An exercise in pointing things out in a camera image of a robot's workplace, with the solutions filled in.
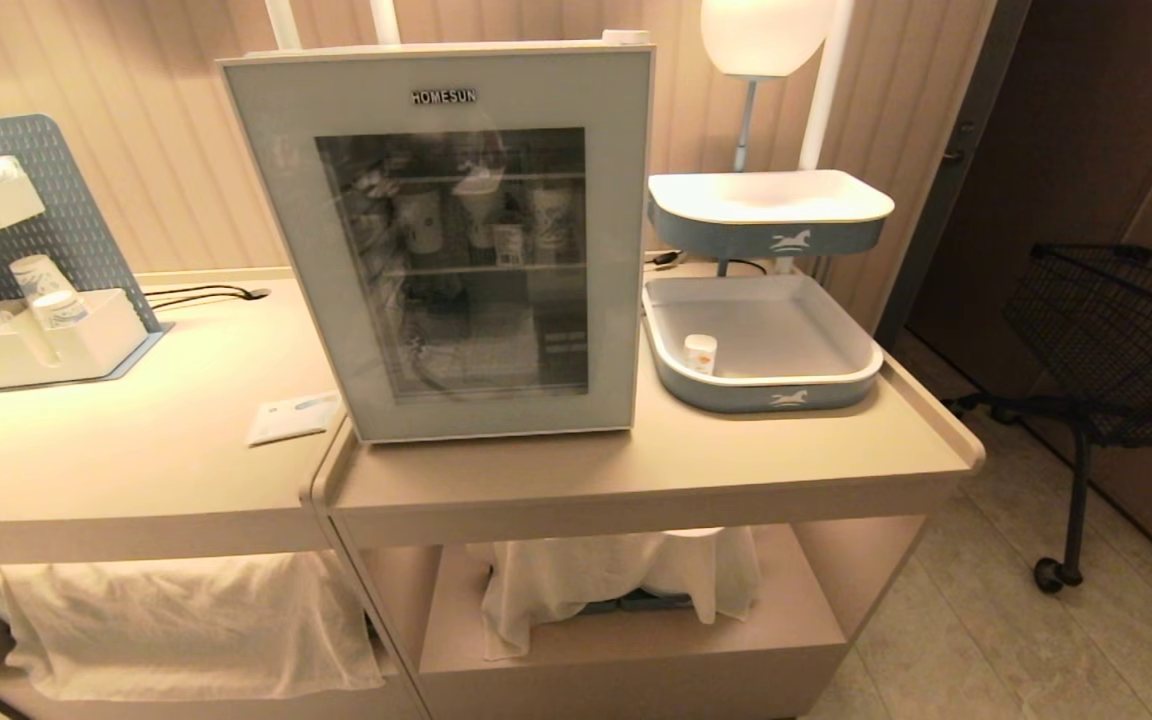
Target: paper cup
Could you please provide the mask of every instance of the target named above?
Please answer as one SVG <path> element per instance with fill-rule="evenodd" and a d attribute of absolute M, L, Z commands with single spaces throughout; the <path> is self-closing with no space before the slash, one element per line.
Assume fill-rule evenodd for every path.
<path fill-rule="evenodd" d="M 568 255 L 576 236 L 570 187 L 538 187 L 531 191 L 536 263 L 556 263 Z"/>
<path fill-rule="evenodd" d="M 500 192 L 475 192 L 457 195 L 461 205 L 465 205 L 465 212 L 470 215 L 470 247 L 479 250 L 490 250 L 493 247 L 492 233 L 486 228 L 486 220 L 492 217 L 500 204 Z"/>
<path fill-rule="evenodd" d="M 438 191 L 394 196 L 397 221 L 407 228 L 407 250 L 412 255 L 432 255 L 444 249 L 442 203 Z"/>
<path fill-rule="evenodd" d="M 56 268 L 46 255 L 29 255 L 12 264 L 12 274 L 20 286 L 20 295 L 29 305 L 56 291 L 75 291 L 69 278 Z"/>
<path fill-rule="evenodd" d="M 12 264 L 12 274 L 44 328 L 65 328 L 86 318 L 86 302 L 46 255 L 29 255 L 16 260 Z"/>

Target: upper tray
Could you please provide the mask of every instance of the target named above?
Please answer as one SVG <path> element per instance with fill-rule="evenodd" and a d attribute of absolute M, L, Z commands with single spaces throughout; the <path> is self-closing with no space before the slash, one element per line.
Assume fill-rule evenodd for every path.
<path fill-rule="evenodd" d="M 647 189 L 660 240 L 714 258 L 863 252 L 896 207 L 841 170 L 670 174 Z"/>

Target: open shelf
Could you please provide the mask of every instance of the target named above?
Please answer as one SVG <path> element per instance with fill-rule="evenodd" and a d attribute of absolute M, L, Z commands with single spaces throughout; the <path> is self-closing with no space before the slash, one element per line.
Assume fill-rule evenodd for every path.
<path fill-rule="evenodd" d="M 788 525 L 755 529 L 763 589 L 749 620 L 719 616 L 712 626 L 694 611 L 609 612 L 563 623 L 536 626 L 531 653 L 516 659 L 483 659 L 483 593 L 488 566 L 463 546 L 444 548 L 430 607 L 420 675 L 511 667 L 584 665 L 719 655 L 786 649 L 846 647 L 812 568 Z"/>
<path fill-rule="evenodd" d="M 287 700 L 55 702 L 38 694 L 23 670 L 0 667 L 0 700 L 33 720 L 419 720 L 394 662 L 372 641 L 385 684 L 366 691 L 306 694 Z"/>
<path fill-rule="evenodd" d="M 438 582 L 444 546 L 399 546 L 358 550 L 358 561 L 372 583 L 372 601 L 394 642 L 419 664 L 429 628 L 430 604 Z"/>

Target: white card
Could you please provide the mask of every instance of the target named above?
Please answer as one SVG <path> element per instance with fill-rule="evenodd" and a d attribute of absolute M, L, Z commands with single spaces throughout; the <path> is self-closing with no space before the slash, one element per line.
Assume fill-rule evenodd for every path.
<path fill-rule="evenodd" d="M 338 407 L 340 396 L 335 392 L 266 402 L 256 409 L 252 426 L 247 431 L 247 446 L 324 433 L 332 424 Z"/>

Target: tile floor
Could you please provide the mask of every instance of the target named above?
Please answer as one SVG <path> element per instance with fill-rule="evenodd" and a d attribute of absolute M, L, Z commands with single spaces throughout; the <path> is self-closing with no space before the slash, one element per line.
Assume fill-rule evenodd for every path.
<path fill-rule="evenodd" d="M 975 387 L 916 338 L 893 354 L 932 392 Z M 809 720 L 1151 720 L 1152 544 L 1094 492 L 1082 588 L 1029 577 L 1060 558 L 1070 470 L 977 410 L 988 460 L 933 516 Z"/>

